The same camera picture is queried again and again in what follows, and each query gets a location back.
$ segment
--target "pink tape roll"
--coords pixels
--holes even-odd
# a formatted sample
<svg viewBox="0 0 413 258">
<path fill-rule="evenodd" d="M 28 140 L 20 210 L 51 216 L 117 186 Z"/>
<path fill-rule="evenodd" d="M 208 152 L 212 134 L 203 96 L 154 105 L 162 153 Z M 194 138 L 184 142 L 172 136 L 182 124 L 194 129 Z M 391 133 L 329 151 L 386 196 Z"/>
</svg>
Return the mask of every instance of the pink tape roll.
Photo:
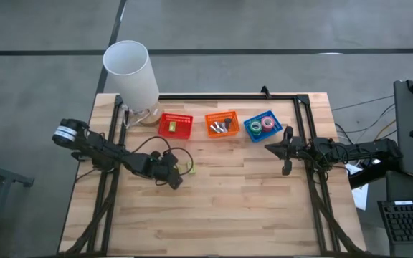
<svg viewBox="0 0 413 258">
<path fill-rule="evenodd" d="M 262 124 L 262 131 L 264 132 L 270 132 L 272 128 L 275 126 L 275 121 L 273 120 L 272 117 L 263 117 L 261 120 Z"/>
</svg>

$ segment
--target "red basket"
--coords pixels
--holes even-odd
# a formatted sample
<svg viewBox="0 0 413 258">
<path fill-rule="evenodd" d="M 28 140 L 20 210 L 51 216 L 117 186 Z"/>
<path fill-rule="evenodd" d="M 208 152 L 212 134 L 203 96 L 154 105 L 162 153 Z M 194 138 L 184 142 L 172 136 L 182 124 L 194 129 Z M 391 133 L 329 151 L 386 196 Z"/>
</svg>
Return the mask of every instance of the red basket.
<svg viewBox="0 0 413 258">
<path fill-rule="evenodd" d="M 193 119 L 194 117 L 191 115 L 163 113 L 161 124 L 158 126 L 158 134 L 167 138 L 189 139 L 191 136 Z M 170 122 L 176 122 L 176 129 L 174 132 L 168 131 Z"/>
</svg>

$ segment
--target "lamp shade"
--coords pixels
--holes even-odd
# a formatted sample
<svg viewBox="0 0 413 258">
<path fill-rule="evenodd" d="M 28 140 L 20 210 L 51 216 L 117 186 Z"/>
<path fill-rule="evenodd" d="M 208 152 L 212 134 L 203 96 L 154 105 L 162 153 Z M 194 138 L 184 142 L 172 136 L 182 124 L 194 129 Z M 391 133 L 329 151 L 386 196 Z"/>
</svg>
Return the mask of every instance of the lamp shade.
<svg viewBox="0 0 413 258">
<path fill-rule="evenodd" d="M 113 44 L 103 56 L 103 65 L 130 109 L 142 111 L 158 102 L 156 77 L 148 50 L 141 43 L 125 40 Z"/>
</svg>

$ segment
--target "orange basket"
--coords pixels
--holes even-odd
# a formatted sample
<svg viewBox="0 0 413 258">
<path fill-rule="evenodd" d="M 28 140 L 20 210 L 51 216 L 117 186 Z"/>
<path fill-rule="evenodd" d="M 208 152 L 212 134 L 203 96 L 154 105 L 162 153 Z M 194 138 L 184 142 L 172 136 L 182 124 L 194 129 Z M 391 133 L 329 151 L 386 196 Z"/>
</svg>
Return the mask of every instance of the orange basket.
<svg viewBox="0 0 413 258">
<path fill-rule="evenodd" d="M 232 119 L 232 122 L 229 125 L 229 130 L 227 131 L 227 133 L 216 133 L 209 127 L 214 122 L 223 123 L 224 119 L 226 118 Z M 206 131 L 208 132 L 208 136 L 211 138 L 236 135 L 240 131 L 237 113 L 235 111 L 207 114 L 205 115 L 205 126 Z"/>
</svg>

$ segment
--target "tape roll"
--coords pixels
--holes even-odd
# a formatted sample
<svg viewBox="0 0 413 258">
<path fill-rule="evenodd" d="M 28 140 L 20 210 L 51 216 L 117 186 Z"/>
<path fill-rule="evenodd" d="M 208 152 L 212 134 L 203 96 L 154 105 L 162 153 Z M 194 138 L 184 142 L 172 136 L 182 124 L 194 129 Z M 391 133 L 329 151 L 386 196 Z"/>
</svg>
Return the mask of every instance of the tape roll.
<svg viewBox="0 0 413 258">
<path fill-rule="evenodd" d="M 263 117 L 261 120 L 261 124 L 262 124 L 262 130 L 264 132 L 270 132 L 275 126 L 275 120 L 273 120 L 273 118 L 269 116 Z"/>
<path fill-rule="evenodd" d="M 258 121 L 253 121 L 250 123 L 250 131 L 253 135 L 259 135 L 262 131 L 262 125 Z"/>
</svg>

